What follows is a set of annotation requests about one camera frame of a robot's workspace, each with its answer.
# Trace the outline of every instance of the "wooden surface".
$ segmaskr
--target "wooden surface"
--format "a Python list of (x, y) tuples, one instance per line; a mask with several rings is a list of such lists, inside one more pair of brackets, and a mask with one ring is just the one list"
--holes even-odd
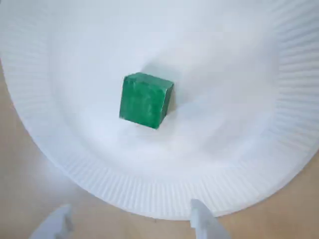
[[(123, 212), (79, 188), (38, 150), (0, 72), (0, 239), (28, 238), (62, 204), (74, 208), (72, 239), (194, 239), (189, 222)], [(269, 199), (220, 218), (234, 239), (319, 239), (319, 154)]]

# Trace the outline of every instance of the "cube top face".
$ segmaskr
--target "cube top face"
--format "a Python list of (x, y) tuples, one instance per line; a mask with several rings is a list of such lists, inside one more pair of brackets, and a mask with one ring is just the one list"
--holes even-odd
[(124, 78), (120, 118), (158, 128), (167, 113), (173, 82), (144, 73)]

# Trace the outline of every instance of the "white plastic object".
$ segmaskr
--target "white plastic object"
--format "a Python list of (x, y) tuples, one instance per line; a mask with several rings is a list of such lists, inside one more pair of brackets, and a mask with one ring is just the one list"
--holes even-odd
[(212, 212), (197, 199), (191, 200), (190, 225), (196, 230), (196, 239), (230, 239), (228, 231)]
[[(44, 154), (126, 211), (187, 220), (271, 196), (319, 147), (317, 0), (3, 0), (14, 106)], [(119, 119), (122, 79), (175, 82), (158, 130)]]
[(68, 239), (73, 231), (71, 206), (64, 205), (52, 212), (29, 239)]

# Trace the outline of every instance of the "paper plate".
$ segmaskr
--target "paper plate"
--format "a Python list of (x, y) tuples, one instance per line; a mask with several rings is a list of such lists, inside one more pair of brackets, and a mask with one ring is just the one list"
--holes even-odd
[[(285, 186), (319, 147), (317, 0), (3, 0), (5, 79), (75, 183), (126, 211), (216, 216)], [(119, 119), (122, 80), (175, 82), (158, 130)]]

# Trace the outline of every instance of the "green block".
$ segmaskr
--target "green block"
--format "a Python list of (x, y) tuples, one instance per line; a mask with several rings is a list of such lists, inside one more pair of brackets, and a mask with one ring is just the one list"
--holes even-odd
[(144, 73), (124, 78), (120, 118), (158, 128), (167, 114), (174, 83)]

